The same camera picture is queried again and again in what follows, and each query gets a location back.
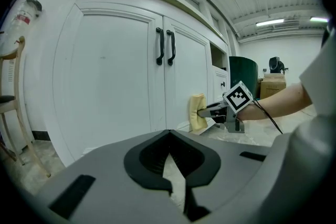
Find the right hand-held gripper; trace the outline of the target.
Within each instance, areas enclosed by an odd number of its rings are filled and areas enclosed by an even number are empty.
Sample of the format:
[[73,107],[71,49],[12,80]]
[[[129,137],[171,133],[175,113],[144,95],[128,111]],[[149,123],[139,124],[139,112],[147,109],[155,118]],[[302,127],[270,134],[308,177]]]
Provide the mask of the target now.
[[226,116],[224,123],[229,133],[245,133],[244,123],[238,119],[238,112],[253,101],[253,95],[242,81],[239,81],[223,96],[224,101],[215,102],[205,109],[198,110],[202,118]]

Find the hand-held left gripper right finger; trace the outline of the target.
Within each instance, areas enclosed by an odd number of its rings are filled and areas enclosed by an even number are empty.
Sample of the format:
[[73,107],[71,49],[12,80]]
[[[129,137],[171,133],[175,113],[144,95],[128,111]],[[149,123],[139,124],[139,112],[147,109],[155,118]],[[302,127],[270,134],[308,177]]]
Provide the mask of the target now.
[[270,147],[169,131],[169,154],[184,177],[184,209],[170,223],[207,220],[260,169]]

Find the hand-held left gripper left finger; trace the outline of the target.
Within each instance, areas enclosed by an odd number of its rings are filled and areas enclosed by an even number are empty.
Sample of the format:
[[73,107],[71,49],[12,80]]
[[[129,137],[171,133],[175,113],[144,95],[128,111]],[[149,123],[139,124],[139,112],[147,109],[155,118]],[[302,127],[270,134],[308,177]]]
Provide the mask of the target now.
[[49,207],[79,176],[95,178],[70,223],[189,223],[168,191],[145,189],[126,173],[123,159],[129,149],[154,137],[143,134],[87,153],[50,179],[35,196]]

